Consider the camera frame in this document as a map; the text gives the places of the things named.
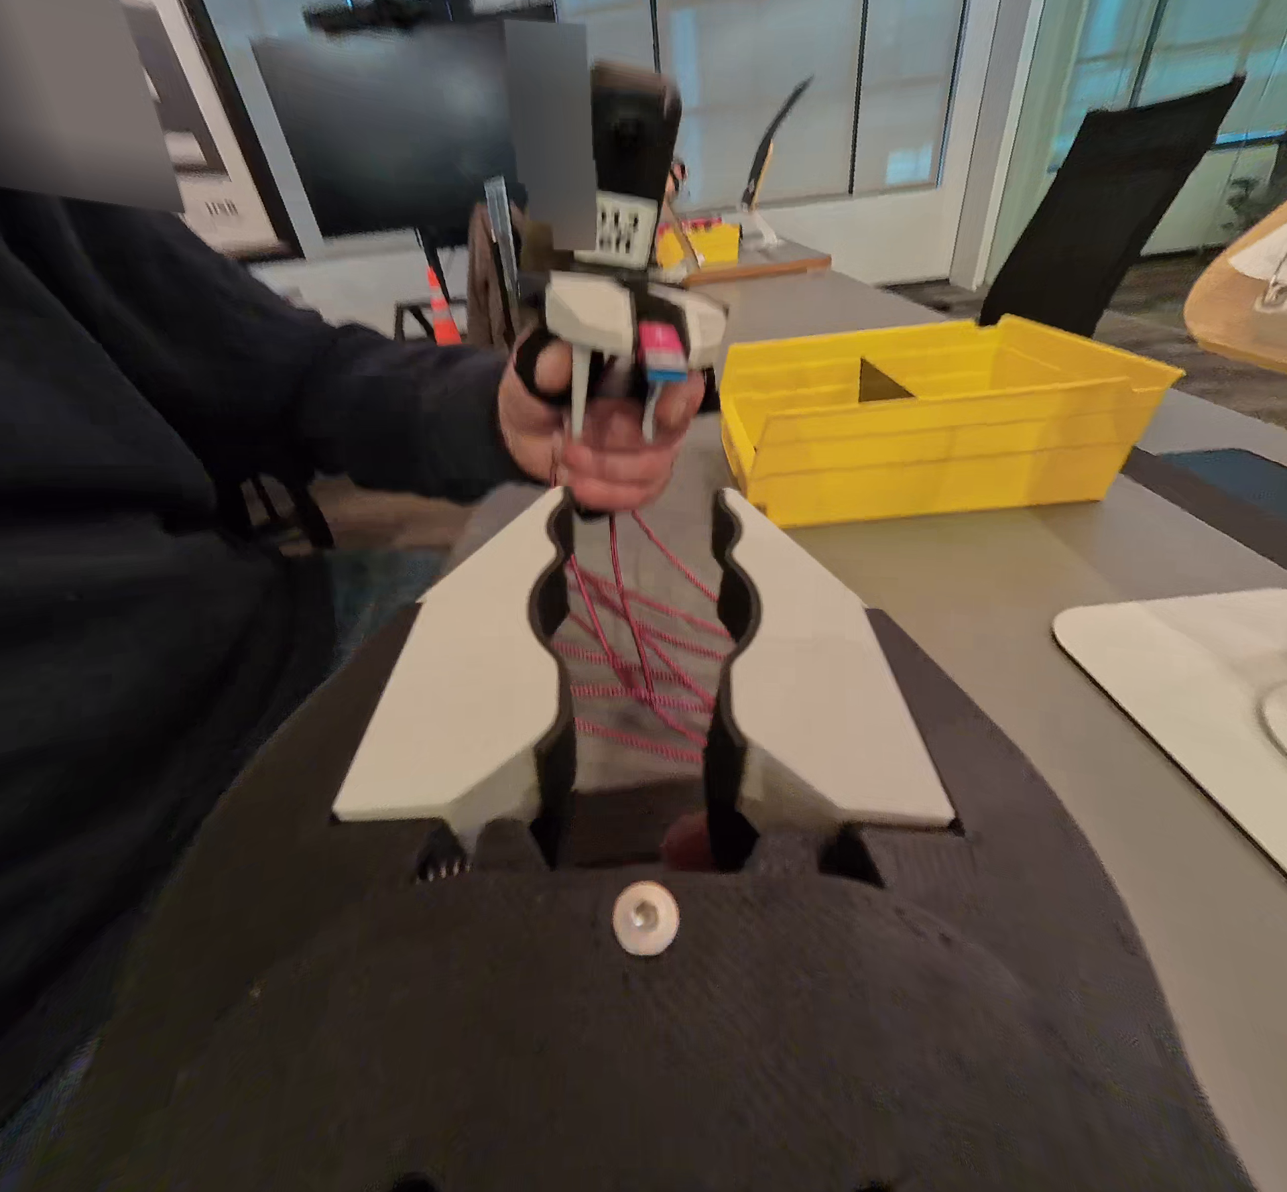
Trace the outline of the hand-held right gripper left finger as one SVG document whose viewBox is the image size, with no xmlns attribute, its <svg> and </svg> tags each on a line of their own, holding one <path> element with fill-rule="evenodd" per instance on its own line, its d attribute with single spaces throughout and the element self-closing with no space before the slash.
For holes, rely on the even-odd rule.
<svg viewBox="0 0 1287 1192">
<path fill-rule="evenodd" d="M 574 508 L 556 486 L 420 599 L 335 794 L 342 824 L 438 820 L 473 850 L 524 823 L 554 861 L 577 776 L 570 677 Z"/>
</svg>

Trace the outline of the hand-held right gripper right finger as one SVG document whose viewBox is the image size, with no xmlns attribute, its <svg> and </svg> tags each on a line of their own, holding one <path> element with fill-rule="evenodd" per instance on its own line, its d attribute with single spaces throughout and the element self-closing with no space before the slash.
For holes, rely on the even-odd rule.
<svg viewBox="0 0 1287 1192">
<path fill-rule="evenodd" d="M 736 490 L 712 503 L 720 669 L 702 753 L 712 854 L 850 827 L 947 831 L 956 810 L 866 603 Z"/>
</svg>

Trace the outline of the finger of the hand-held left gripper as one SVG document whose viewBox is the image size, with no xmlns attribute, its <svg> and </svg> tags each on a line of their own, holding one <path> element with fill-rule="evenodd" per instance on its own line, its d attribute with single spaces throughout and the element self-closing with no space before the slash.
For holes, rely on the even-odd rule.
<svg viewBox="0 0 1287 1192">
<path fill-rule="evenodd" d="M 679 287 L 647 287 L 642 294 L 642 348 L 688 368 L 714 368 L 728 328 L 727 308 Z"/>
<path fill-rule="evenodd" d="M 629 290 L 606 276 L 554 272 L 544 288 L 543 319 L 558 339 L 605 357 L 632 359 L 636 316 Z"/>
</svg>

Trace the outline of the yellow plastic bin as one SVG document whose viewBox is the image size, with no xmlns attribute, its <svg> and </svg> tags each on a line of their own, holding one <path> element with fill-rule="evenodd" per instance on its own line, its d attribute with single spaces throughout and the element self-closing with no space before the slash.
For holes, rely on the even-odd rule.
<svg viewBox="0 0 1287 1192">
<path fill-rule="evenodd" d="M 745 342 L 721 435 L 780 529 L 1098 503 L 1183 375 L 1012 315 Z"/>
</svg>

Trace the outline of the person's left forearm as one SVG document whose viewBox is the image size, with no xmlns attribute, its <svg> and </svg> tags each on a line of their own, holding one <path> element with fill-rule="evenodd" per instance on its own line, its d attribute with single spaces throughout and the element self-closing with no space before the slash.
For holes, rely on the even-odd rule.
<svg viewBox="0 0 1287 1192">
<path fill-rule="evenodd" d="M 308 348 L 294 433 L 316 472 L 459 505 L 526 481 L 503 437 L 497 352 L 322 323 Z"/>
</svg>

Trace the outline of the person's left hand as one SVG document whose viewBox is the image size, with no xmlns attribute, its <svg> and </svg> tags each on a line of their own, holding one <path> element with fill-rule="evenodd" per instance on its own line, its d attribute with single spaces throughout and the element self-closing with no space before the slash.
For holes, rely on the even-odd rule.
<svg viewBox="0 0 1287 1192">
<path fill-rule="evenodd" d="M 644 407 L 631 397 L 588 400 L 583 429 L 528 391 L 514 353 L 497 397 L 504 446 L 526 478 L 563 485 L 591 512 L 642 510 L 668 488 L 684 438 L 705 397 L 702 375 L 664 387 L 644 434 Z"/>
</svg>

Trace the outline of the small yellow bin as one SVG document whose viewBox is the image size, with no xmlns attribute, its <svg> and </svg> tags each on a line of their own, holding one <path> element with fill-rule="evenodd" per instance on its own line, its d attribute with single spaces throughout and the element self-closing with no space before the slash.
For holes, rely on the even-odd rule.
<svg viewBox="0 0 1287 1192">
<path fill-rule="evenodd" d="M 661 269 L 732 268 L 739 264 L 743 227 L 731 218 L 677 218 L 664 221 L 655 240 Z"/>
</svg>

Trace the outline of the brown jacket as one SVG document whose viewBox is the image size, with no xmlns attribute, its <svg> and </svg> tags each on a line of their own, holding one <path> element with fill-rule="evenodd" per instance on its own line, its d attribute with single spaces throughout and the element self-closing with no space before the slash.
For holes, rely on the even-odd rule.
<svg viewBox="0 0 1287 1192">
<path fill-rule="evenodd" d="M 469 224 L 464 341 L 471 346 L 513 350 L 517 341 L 524 209 L 497 174 L 484 183 Z"/>
</svg>

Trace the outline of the black curved bar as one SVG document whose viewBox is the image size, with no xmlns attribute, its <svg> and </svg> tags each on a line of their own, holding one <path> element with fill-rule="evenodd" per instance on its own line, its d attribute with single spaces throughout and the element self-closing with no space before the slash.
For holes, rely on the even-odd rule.
<svg viewBox="0 0 1287 1192">
<path fill-rule="evenodd" d="M 804 98 L 804 95 L 812 87 L 813 77 L 815 77 L 813 74 L 808 76 L 791 89 L 791 92 L 787 95 L 787 98 L 782 103 L 780 109 L 776 111 L 772 121 L 767 125 L 764 135 L 757 146 L 756 154 L 753 155 L 752 165 L 749 169 L 749 177 L 745 184 L 742 196 L 739 199 L 739 207 L 742 212 L 750 213 L 752 210 L 757 209 L 758 199 L 761 195 L 761 188 L 764 184 L 764 177 L 768 169 L 768 164 L 771 161 L 771 155 L 773 153 L 773 146 L 775 146 L 778 133 L 783 122 L 786 122 L 791 111 L 798 104 L 798 102 Z"/>
</svg>

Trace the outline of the black tv stand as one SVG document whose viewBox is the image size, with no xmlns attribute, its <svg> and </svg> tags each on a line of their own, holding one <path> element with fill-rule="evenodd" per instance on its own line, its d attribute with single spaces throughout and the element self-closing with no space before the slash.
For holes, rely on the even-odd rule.
<svg viewBox="0 0 1287 1192">
<path fill-rule="evenodd" d="M 447 276 L 445 276 L 445 271 L 444 271 L 444 265 L 442 265 L 441 250 L 438 249 L 438 246 L 437 246 L 434 238 L 433 238 L 431 235 L 426 235 L 426 234 L 422 232 L 422 231 L 418 231 L 418 232 L 416 232 L 416 242 L 418 242 L 418 246 L 420 247 L 420 250 L 423 251 L 426 265 L 427 265 L 429 262 L 433 262 L 433 264 L 436 264 L 436 265 L 441 269 L 442 280 L 444 280 L 444 283 L 445 283 L 445 288 L 447 288 L 448 297 L 449 297 L 449 299 L 451 299 L 451 302 L 452 302 L 452 306 L 453 306 L 453 315 L 455 315 L 456 321 L 458 321 L 458 324 L 459 324 L 458 315 L 459 315 L 459 310 L 460 310 L 460 312 L 463 310 L 463 305 L 462 305 L 462 302 L 460 302 L 459 299 L 453 299 L 452 294 L 449 293 L 448 282 L 447 282 Z M 433 338 L 431 338 L 430 331 L 429 331 L 429 309 L 427 309 L 427 302 L 429 302 L 429 286 L 427 286 L 427 297 L 426 297 L 426 298 L 422 298 L 422 299 L 403 299 L 403 301 L 399 301 L 399 302 L 394 305 L 394 339 L 396 339 L 397 342 L 408 342 L 408 341 L 410 341 L 410 337 L 411 337 L 411 332 L 419 331 L 420 335 L 423 337 L 423 339 L 425 339 L 426 342 L 430 342 L 430 343 L 436 345 L 436 343 L 433 342 Z M 464 343 L 464 338 L 463 338 L 463 332 L 462 332 L 460 324 L 459 324 L 459 331 L 460 331 L 460 335 L 462 335 L 462 343 Z"/>
</svg>

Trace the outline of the black tv screen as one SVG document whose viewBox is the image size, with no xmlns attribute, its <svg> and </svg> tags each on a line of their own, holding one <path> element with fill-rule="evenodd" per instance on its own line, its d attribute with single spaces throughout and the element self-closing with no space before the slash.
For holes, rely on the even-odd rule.
<svg viewBox="0 0 1287 1192">
<path fill-rule="evenodd" d="M 495 177 L 526 206 L 503 22 L 261 39 L 252 54 L 324 238 L 459 246 Z"/>
</svg>

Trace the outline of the black webcam bar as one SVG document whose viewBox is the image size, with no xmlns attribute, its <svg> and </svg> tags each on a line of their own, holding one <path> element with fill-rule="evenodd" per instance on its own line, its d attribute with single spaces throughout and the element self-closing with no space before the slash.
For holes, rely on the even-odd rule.
<svg viewBox="0 0 1287 1192">
<path fill-rule="evenodd" d="M 328 37 L 368 30 L 411 32 L 423 26 L 463 23 L 474 17 L 474 0 L 367 0 L 304 8 L 304 25 Z"/>
</svg>

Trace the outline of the white stand base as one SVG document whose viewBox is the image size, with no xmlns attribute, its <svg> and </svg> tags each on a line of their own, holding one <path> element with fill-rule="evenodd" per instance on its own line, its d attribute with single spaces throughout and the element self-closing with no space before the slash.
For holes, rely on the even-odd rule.
<svg viewBox="0 0 1287 1192">
<path fill-rule="evenodd" d="M 1056 646 L 1280 872 L 1286 871 L 1286 591 L 1089 604 Z"/>
</svg>

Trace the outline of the black mesh office chair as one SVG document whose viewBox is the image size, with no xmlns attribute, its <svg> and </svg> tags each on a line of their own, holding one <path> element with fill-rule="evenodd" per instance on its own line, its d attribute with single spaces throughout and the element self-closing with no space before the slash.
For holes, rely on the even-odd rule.
<svg viewBox="0 0 1287 1192">
<path fill-rule="evenodd" d="M 1118 286 L 1210 151 L 1246 81 L 1089 111 L 989 284 L 981 327 L 1018 316 L 1092 338 Z"/>
</svg>

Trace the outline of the framed wall poster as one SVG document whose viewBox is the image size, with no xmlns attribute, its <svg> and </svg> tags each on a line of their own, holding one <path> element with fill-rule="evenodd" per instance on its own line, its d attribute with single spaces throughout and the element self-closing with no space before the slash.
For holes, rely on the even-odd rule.
<svg viewBox="0 0 1287 1192">
<path fill-rule="evenodd" d="M 301 257 L 230 61 L 203 0 L 121 0 L 186 224 L 245 264 Z"/>
</svg>

